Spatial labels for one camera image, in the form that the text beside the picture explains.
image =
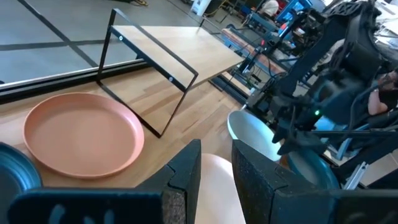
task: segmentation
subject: concrete floor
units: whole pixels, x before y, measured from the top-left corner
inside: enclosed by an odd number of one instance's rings
[[[61,42],[47,26],[41,23],[17,0],[1,0],[0,7],[0,80],[10,83],[30,78],[54,75],[90,68],[69,47],[45,49],[4,50],[4,45]],[[27,0],[49,22],[71,41],[103,40],[112,8],[119,8],[132,20],[143,26],[198,26],[200,17],[190,12],[190,6],[180,0],[147,0],[149,7],[137,7],[109,0]],[[238,24],[238,18],[227,17],[219,24],[224,11],[210,20],[219,27]],[[125,24],[117,18],[117,24]],[[209,23],[210,31],[217,28]],[[94,62],[99,63],[102,44],[82,45],[79,48]],[[122,43],[109,46],[106,63],[125,62],[135,58],[135,53]]]

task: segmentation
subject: white bowl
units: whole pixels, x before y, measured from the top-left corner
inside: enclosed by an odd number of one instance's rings
[[[272,143],[274,133],[260,119],[245,111],[234,111],[228,115],[227,125],[232,139],[241,140],[272,161],[279,161],[280,143]]]
[[[201,155],[196,224],[244,224],[232,164],[212,154]]]

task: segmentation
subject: pink plate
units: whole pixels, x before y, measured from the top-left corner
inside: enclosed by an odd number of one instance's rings
[[[115,174],[134,162],[144,147],[144,131],[136,115],[117,101],[67,93],[30,111],[24,140],[49,168],[87,179]]]

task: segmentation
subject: metal rack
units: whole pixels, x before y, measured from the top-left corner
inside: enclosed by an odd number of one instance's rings
[[[193,78],[191,79],[189,85],[185,87],[182,83],[180,83],[172,74],[170,74],[168,71],[166,71],[164,68],[162,68],[157,62],[155,62],[152,58],[150,58],[145,52],[139,49],[138,46],[136,46],[133,42],[131,42],[128,38],[125,38],[119,31],[117,31],[113,25],[114,25],[114,20],[116,15],[121,16],[124,20],[126,20],[130,25],[134,26],[137,30],[142,32],[146,37],[148,37],[151,41],[153,41],[155,44],[157,44],[159,47],[161,47],[163,50],[165,50],[169,55],[171,55],[175,60],[177,60],[179,63],[181,63],[185,68],[187,68],[192,74]],[[119,38],[121,42],[126,44],[131,50],[133,50],[138,58],[142,58],[145,62],[148,63],[148,65],[152,66],[154,69],[156,69],[160,74],[162,74],[170,83],[172,83],[174,86],[176,86],[180,91],[183,92],[183,95],[178,102],[177,106],[175,107],[170,119],[167,121],[166,127],[163,129],[163,131],[160,133],[158,132],[155,128],[153,128],[143,117],[141,117],[138,113],[136,113],[126,102],[124,102],[120,97],[118,97],[112,90],[110,90],[103,82],[101,82],[101,79],[104,78],[102,76],[102,71],[105,63],[105,58],[106,58],[106,53],[108,51],[108,46],[109,46],[109,41],[111,39],[111,34],[115,35],[116,37]],[[98,67],[98,74],[96,76],[96,82],[97,84],[113,99],[116,101],[120,102],[127,108],[129,108],[139,119],[139,121],[149,130],[151,131],[156,137],[161,138],[165,131],[167,130],[169,124],[173,120],[178,108],[180,107],[182,101],[184,100],[185,96],[187,95],[188,91],[191,89],[191,86],[197,79],[198,72],[193,69],[191,66],[189,66],[184,60],[182,60],[179,56],[177,56],[175,53],[173,53],[170,49],[168,49],[164,44],[162,44],[159,40],[157,40],[154,36],[152,36],[150,33],[148,33],[145,29],[143,29],[140,25],[136,24],[135,22],[131,21],[123,12],[121,12],[119,9],[112,9],[111,16],[109,17],[109,23],[108,23],[108,29],[106,31],[106,37],[105,37],[105,42],[101,54],[101,60],[99,63]]]

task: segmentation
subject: person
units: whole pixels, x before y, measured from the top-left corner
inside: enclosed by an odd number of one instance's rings
[[[266,13],[269,16],[274,16],[278,12],[279,3],[276,0],[268,0],[259,10],[261,14]]]
[[[375,89],[369,95],[368,99],[368,112],[370,115],[377,115],[390,111],[397,107],[398,103],[398,91],[396,83],[398,82],[398,74],[396,71],[382,75],[377,81],[379,84],[390,79],[393,81],[380,89]]]

